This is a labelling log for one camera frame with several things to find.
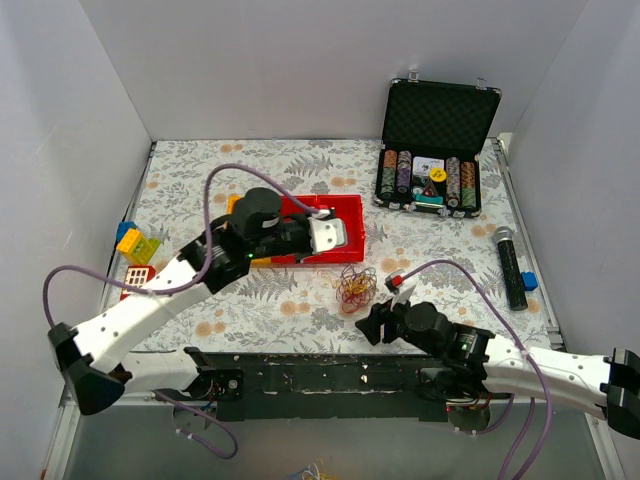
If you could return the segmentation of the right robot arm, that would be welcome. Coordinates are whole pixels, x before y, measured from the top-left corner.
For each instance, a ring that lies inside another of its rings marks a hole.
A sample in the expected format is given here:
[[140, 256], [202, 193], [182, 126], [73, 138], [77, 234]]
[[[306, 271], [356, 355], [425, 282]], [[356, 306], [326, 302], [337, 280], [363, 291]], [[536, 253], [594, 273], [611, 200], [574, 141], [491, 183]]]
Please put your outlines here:
[[453, 323], [429, 302], [376, 303], [355, 322], [370, 344], [403, 340], [451, 371], [444, 391], [475, 397], [481, 392], [550, 398], [639, 438], [639, 356], [579, 355], [532, 347], [489, 330]]

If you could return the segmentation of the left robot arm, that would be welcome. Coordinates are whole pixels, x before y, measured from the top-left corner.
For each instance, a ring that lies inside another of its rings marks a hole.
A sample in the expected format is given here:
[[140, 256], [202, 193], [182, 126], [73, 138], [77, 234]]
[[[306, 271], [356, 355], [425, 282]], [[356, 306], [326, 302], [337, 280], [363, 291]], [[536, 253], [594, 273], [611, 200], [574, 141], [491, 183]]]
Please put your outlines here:
[[285, 216], [281, 208], [275, 191], [249, 190], [230, 214], [207, 219], [200, 237], [150, 281], [130, 288], [127, 298], [75, 327], [51, 327], [57, 368], [82, 414], [100, 413], [124, 395], [144, 391], [208, 397], [217, 380], [199, 349], [134, 349], [183, 311], [246, 276], [253, 260], [286, 255], [302, 260], [344, 243], [343, 223], [333, 211], [306, 208]]

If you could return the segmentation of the red plastic bin middle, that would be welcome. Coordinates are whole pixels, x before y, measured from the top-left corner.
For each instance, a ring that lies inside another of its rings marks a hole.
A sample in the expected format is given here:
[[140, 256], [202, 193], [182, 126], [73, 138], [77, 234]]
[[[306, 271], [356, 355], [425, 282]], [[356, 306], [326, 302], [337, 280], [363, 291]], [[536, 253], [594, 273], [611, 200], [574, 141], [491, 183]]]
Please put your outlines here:
[[[296, 195], [295, 198], [308, 207], [319, 209], [319, 200], [317, 195]], [[299, 207], [289, 198], [282, 196], [281, 214], [288, 216], [292, 214], [304, 214], [305, 210]], [[296, 263], [294, 254], [273, 256], [269, 258], [253, 259], [252, 268], [271, 267], [293, 265]]]

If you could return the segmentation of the red plastic bin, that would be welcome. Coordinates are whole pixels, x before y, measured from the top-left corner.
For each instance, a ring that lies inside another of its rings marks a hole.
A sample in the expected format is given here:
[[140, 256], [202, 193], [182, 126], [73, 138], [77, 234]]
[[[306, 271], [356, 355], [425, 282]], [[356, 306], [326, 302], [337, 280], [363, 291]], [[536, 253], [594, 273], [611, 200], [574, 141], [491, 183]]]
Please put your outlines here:
[[[319, 200], [317, 195], [296, 195], [295, 198], [308, 207], [319, 209]], [[299, 207], [289, 198], [282, 196], [281, 214], [288, 216], [292, 214], [304, 214], [305, 210]], [[294, 254], [273, 256], [269, 258], [253, 259], [252, 268], [271, 267], [293, 265], [296, 263]]]
[[364, 260], [366, 233], [360, 195], [298, 195], [297, 199], [310, 207], [333, 208], [336, 216], [344, 221], [346, 227], [347, 242], [345, 246], [313, 256], [307, 260], [307, 263], [328, 265], [360, 263]]

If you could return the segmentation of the red plastic bin right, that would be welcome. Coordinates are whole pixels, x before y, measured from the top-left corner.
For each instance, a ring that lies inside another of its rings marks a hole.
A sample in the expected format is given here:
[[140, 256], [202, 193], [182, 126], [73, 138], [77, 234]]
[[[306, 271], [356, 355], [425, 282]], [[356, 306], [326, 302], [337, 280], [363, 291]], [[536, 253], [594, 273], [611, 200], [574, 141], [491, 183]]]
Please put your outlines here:
[[360, 263], [364, 260], [366, 233], [360, 195], [298, 195], [297, 199], [310, 207], [333, 208], [336, 216], [344, 221], [346, 227], [347, 242], [345, 246], [313, 256], [307, 260], [307, 263], [328, 265]]

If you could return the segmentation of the yellow plastic bin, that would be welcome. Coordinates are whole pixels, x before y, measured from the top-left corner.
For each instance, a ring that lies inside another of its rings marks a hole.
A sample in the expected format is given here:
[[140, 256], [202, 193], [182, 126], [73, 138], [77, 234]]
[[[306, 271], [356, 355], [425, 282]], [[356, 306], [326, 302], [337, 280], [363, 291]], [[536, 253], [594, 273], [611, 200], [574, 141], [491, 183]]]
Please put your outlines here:
[[240, 200], [242, 199], [241, 195], [230, 195], [228, 197], [228, 202], [227, 202], [227, 214], [231, 214], [234, 208], [234, 205]]

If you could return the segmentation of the floral patterned table mat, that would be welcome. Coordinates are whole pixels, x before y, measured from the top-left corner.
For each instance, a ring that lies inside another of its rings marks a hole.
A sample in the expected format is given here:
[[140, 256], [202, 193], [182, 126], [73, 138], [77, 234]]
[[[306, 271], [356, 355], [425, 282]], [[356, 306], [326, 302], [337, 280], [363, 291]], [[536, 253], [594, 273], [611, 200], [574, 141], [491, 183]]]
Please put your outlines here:
[[433, 307], [517, 361], [548, 350], [546, 317], [510, 309], [493, 235], [514, 217], [491, 149], [472, 159], [472, 218], [374, 199], [376, 141], [212, 141], [156, 145], [133, 249], [161, 244], [154, 275], [81, 326], [101, 367], [186, 351], [413, 353], [370, 342], [374, 306]]

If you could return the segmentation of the black handheld microphone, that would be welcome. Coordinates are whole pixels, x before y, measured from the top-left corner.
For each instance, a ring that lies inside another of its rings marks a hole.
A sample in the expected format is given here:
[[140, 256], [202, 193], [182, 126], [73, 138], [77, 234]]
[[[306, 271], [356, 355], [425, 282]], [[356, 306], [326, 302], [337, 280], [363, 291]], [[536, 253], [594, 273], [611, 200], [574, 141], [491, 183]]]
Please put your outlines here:
[[528, 301], [513, 237], [514, 232], [502, 226], [495, 230], [493, 242], [498, 251], [509, 307], [512, 311], [524, 311], [528, 308]]

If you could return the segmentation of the teal rectangular tag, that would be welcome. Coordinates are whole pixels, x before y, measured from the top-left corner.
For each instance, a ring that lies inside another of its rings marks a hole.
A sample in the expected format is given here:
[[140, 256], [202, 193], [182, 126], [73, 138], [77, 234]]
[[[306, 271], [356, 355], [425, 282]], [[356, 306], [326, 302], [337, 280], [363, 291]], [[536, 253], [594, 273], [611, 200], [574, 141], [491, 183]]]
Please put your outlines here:
[[422, 204], [429, 204], [429, 205], [442, 205], [443, 204], [443, 198], [440, 196], [436, 196], [436, 197], [428, 197], [428, 196], [424, 196], [424, 195], [417, 195], [414, 200], [417, 203], [422, 203]]

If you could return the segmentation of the poker chip stack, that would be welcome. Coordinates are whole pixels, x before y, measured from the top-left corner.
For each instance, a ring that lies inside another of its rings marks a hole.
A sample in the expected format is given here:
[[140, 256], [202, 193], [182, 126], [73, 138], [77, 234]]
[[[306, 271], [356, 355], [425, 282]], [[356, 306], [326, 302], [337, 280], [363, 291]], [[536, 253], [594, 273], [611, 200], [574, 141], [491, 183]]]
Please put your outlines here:
[[460, 160], [450, 157], [445, 162], [446, 167], [446, 201], [450, 207], [457, 207], [460, 203]]
[[398, 154], [394, 150], [386, 150], [383, 157], [382, 174], [379, 195], [382, 199], [389, 199], [395, 190]]
[[472, 162], [463, 162], [460, 168], [461, 206], [473, 209], [476, 207], [475, 167]]
[[411, 186], [412, 174], [412, 154], [408, 150], [398, 153], [396, 166], [396, 185], [395, 191], [398, 195], [404, 195], [409, 192]]

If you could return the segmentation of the blue toy block right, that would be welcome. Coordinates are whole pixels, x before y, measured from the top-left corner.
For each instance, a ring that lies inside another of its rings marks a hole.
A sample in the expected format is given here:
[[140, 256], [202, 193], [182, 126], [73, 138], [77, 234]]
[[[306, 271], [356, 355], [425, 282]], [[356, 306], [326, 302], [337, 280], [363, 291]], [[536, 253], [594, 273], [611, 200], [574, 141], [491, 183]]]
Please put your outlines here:
[[539, 287], [539, 283], [534, 272], [522, 272], [521, 279], [525, 292], [533, 292]]

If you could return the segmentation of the blue toy block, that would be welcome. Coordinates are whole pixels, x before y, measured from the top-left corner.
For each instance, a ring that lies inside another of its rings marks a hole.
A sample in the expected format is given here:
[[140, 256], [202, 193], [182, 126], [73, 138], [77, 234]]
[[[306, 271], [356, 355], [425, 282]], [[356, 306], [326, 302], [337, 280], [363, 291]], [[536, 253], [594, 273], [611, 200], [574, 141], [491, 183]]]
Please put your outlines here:
[[522, 272], [521, 279], [525, 292], [533, 292], [539, 287], [539, 283], [534, 272]]
[[130, 229], [136, 228], [137, 226], [133, 221], [120, 222], [116, 230], [116, 242], [119, 243]]

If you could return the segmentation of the lime green toy block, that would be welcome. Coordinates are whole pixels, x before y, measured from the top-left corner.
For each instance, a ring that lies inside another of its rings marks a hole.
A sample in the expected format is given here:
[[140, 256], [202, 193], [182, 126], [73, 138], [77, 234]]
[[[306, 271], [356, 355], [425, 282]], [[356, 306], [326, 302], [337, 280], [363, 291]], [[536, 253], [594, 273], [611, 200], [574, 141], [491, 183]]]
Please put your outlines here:
[[133, 251], [135, 265], [148, 265], [160, 245], [158, 238], [140, 239]]

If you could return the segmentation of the yellow round dealer button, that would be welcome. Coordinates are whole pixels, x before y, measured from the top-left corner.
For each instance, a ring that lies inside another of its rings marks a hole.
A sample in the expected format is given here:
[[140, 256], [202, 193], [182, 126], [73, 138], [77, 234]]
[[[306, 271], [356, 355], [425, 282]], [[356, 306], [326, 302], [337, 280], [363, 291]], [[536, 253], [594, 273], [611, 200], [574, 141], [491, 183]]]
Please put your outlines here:
[[444, 168], [432, 167], [429, 171], [429, 178], [435, 183], [441, 183], [447, 179], [447, 172]]

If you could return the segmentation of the playing card deck box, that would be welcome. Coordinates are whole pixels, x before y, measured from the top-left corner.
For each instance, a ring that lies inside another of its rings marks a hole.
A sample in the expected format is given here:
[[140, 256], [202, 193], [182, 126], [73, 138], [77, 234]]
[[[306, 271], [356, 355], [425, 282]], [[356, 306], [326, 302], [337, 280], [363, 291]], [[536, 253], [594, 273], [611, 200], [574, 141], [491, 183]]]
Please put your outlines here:
[[421, 179], [429, 179], [432, 169], [444, 169], [443, 159], [415, 156], [412, 160], [412, 175]]

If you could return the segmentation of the red white window block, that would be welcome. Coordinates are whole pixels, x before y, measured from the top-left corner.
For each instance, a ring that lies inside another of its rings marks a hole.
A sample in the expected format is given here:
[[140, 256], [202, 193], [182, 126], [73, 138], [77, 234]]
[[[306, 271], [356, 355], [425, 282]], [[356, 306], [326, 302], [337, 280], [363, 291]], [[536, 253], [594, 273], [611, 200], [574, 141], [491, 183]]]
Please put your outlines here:
[[127, 267], [124, 284], [136, 288], [142, 287], [156, 274], [156, 270], [151, 265], [130, 265]]

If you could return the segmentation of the yellow toy block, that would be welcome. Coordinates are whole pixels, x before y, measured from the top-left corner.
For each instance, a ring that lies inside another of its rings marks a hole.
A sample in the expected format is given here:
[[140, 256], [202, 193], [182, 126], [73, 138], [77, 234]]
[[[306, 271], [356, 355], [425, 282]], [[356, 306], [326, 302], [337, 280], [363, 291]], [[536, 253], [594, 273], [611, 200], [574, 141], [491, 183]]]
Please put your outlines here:
[[140, 239], [146, 239], [146, 237], [139, 230], [130, 229], [116, 247], [130, 265], [135, 265], [133, 251]]

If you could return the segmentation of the blue toy block left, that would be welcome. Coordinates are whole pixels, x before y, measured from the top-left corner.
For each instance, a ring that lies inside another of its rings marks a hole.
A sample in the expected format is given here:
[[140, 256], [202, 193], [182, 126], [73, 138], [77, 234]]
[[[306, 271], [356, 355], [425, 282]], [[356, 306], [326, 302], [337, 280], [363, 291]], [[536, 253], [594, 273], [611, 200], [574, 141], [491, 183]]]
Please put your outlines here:
[[130, 229], [136, 228], [137, 226], [133, 221], [120, 222], [116, 230], [116, 242], [119, 243]]

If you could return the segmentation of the black poker chip case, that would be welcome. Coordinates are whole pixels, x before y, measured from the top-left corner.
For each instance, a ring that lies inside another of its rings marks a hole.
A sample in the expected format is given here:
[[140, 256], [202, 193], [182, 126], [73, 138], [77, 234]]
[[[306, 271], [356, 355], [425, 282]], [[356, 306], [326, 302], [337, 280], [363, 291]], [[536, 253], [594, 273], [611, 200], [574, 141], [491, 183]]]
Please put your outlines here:
[[[391, 81], [378, 159], [374, 202], [384, 208], [423, 212], [441, 217], [475, 218], [481, 213], [481, 182], [478, 156], [495, 117], [502, 92], [493, 87], [396, 78]], [[435, 183], [411, 174], [409, 192], [389, 199], [379, 195], [384, 152], [408, 150], [415, 156], [450, 157], [472, 162], [475, 167], [476, 207], [450, 207], [446, 201], [446, 180]], [[440, 196], [442, 205], [417, 203], [417, 195]]]

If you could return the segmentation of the aluminium frame rail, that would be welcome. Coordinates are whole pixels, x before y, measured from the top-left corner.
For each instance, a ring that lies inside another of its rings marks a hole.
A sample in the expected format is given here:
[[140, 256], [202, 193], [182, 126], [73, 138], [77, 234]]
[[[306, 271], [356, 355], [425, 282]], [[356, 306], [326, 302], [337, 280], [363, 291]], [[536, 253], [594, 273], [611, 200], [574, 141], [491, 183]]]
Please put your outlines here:
[[[159, 406], [152, 393], [134, 393], [125, 395], [114, 406], [143, 407]], [[67, 394], [61, 398], [58, 409], [58, 418], [53, 437], [46, 456], [41, 479], [62, 479], [69, 461], [72, 446], [81, 418], [79, 407]]]

